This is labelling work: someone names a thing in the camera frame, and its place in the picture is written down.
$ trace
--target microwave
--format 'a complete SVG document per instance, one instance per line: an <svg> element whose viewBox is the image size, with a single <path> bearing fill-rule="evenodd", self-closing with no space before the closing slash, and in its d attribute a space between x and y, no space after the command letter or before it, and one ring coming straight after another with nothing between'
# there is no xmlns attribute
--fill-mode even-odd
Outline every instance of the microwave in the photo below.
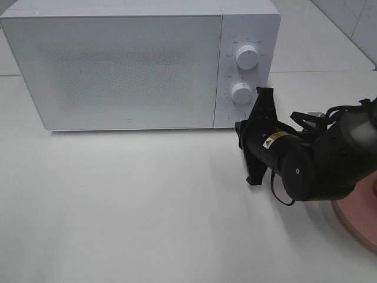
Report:
<svg viewBox="0 0 377 283"><path fill-rule="evenodd" d="M269 0L19 0L0 17L47 130L230 128L267 83Z"/></svg>

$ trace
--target microwave door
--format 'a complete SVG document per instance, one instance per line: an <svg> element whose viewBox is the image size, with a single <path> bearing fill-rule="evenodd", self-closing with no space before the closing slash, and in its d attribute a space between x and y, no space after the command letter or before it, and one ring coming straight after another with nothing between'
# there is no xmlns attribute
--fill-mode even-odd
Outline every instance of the microwave door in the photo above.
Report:
<svg viewBox="0 0 377 283"><path fill-rule="evenodd" d="M48 130L213 127L220 15L2 25Z"/></svg>

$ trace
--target timer dial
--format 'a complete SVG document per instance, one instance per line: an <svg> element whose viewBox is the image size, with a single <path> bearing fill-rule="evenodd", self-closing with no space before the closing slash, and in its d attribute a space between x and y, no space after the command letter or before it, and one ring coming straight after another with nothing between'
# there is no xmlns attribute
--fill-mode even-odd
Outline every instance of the timer dial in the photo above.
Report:
<svg viewBox="0 0 377 283"><path fill-rule="evenodd" d="M236 104L246 104L252 99L252 88L245 83L238 83L230 90L232 100Z"/></svg>

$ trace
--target pink base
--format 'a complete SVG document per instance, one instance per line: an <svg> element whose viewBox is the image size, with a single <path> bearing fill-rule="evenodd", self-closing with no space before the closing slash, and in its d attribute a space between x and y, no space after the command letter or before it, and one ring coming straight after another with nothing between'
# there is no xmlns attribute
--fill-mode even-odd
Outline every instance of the pink base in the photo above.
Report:
<svg viewBox="0 0 377 283"><path fill-rule="evenodd" d="M377 171L356 184L345 199L332 202L345 228L363 245L377 253Z"/></svg>

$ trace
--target microwave control panel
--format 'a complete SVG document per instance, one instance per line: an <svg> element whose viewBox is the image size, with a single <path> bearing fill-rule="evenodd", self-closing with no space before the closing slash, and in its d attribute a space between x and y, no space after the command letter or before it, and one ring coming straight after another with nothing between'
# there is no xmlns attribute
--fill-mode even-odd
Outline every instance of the microwave control panel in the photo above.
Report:
<svg viewBox="0 0 377 283"><path fill-rule="evenodd" d="M215 128L249 117L256 87L267 84L279 24L279 14L223 15Z"/></svg>

